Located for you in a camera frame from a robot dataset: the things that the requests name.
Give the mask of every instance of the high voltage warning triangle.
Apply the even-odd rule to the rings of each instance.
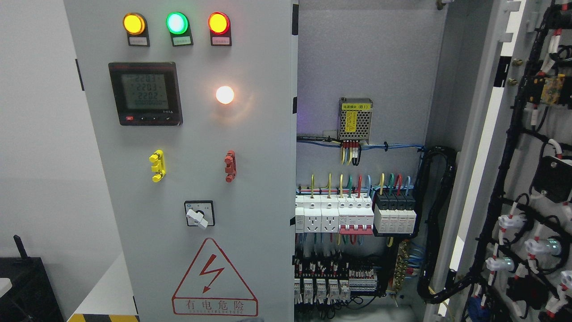
[[[212,238],[202,242],[172,302],[181,315],[258,316],[258,299]]]

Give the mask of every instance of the digital power meter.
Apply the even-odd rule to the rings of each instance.
[[[181,125],[174,62],[110,62],[109,74],[121,125]]]

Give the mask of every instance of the white switch knob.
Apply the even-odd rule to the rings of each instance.
[[[206,227],[209,225],[209,222],[205,219],[205,214],[196,212],[192,209],[189,209],[186,212],[186,217],[194,220],[194,223],[196,223],[202,229],[206,229]]]

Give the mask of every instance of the white wall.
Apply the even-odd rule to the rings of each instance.
[[[18,234],[65,317],[121,252],[61,0],[0,1],[0,256]]]

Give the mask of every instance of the green indicator light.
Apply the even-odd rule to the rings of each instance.
[[[167,29],[172,34],[184,34],[189,28],[189,21],[184,14],[180,12],[171,12],[167,15]]]

